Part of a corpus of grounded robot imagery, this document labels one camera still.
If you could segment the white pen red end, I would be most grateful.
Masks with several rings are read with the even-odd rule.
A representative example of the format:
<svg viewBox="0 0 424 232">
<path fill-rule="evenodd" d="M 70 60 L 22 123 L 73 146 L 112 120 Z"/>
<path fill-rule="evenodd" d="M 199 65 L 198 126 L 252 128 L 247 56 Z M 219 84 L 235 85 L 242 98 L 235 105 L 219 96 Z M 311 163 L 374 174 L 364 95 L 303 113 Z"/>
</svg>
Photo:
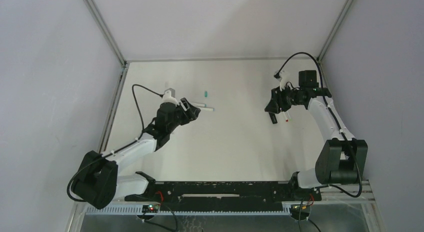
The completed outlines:
<svg viewBox="0 0 424 232">
<path fill-rule="evenodd" d="M 289 122 L 290 119 L 289 119 L 289 116 L 288 116 L 287 112 L 284 112 L 283 115 L 284 115 L 285 121 L 286 122 Z"/>
</svg>

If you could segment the white pen blue end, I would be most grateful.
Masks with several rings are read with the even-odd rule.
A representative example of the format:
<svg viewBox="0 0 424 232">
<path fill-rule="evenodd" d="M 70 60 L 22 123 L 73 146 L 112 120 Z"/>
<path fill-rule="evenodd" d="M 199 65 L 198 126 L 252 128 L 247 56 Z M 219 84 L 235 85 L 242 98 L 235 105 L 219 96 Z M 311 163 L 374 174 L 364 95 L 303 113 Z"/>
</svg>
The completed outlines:
<svg viewBox="0 0 424 232">
<path fill-rule="evenodd" d="M 202 111 L 210 111 L 210 112 L 215 111 L 215 109 L 211 108 L 211 107 L 197 107 L 197 108 L 202 110 Z"/>
</svg>

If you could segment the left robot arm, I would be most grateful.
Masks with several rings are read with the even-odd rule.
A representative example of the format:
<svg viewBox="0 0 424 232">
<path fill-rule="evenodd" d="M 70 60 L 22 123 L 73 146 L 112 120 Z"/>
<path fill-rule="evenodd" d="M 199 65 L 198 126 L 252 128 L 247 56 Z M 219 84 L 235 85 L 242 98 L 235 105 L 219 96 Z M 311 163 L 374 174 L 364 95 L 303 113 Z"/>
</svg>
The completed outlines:
<svg viewBox="0 0 424 232">
<path fill-rule="evenodd" d="M 123 175 L 123 170 L 161 149 L 177 127 L 195 121 L 200 112 L 201 109 L 186 98 L 177 103 L 163 102 L 156 117 L 142 130 L 141 137 L 117 150 L 87 152 L 67 185 L 68 195 L 76 202 L 86 202 L 103 209 L 114 200 L 143 194 L 149 180 L 139 173 Z"/>
</svg>

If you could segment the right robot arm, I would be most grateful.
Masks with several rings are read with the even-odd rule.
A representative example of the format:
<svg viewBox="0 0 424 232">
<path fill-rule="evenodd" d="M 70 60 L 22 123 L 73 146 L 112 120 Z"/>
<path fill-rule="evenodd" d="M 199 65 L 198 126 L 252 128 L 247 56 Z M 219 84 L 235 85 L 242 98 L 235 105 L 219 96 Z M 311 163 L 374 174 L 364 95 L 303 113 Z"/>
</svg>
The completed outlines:
<svg viewBox="0 0 424 232">
<path fill-rule="evenodd" d="M 334 106 L 332 94 L 320 87 L 315 70 L 298 73 L 298 86 L 289 76 L 276 71 L 279 86 L 271 90 L 271 98 L 264 111 L 271 122 L 277 124 L 277 114 L 287 114 L 294 106 L 304 106 L 315 120 L 324 145 L 312 169 L 296 172 L 294 183 L 301 189 L 314 189 L 336 185 L 362 185 L 368 145 L 357 139 L 345 126 Z"/>
</svg>

